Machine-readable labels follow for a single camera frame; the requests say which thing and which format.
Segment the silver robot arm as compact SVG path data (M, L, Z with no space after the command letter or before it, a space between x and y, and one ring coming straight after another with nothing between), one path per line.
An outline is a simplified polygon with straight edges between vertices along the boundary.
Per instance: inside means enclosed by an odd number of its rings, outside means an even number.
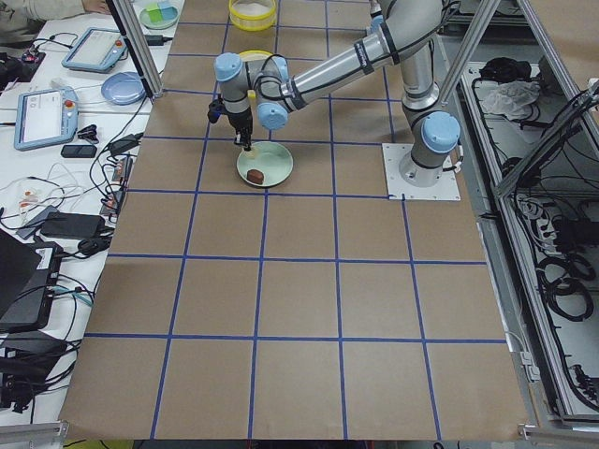
M414 137L400 162L400 174L415 187L432 187L460 138L457 119L438 107L432 57L432 40L450 9L450 2L442 0L378 1L368 35L296 75L278 54L245 62L239 54L225 52L213 63L220 94L210 103L207 117L211 123L227 117L235 144L249 151L254 121L279 130L291 112L381 67L396 65L402 72L402 108Z

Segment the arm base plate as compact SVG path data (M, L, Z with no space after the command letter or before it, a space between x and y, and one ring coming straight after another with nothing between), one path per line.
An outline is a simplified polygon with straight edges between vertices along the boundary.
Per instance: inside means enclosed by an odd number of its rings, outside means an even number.
M382 145L387 197L406 201L460 201L451 156L446 156L441 167L423 168L412 160L412 147L412 144Z

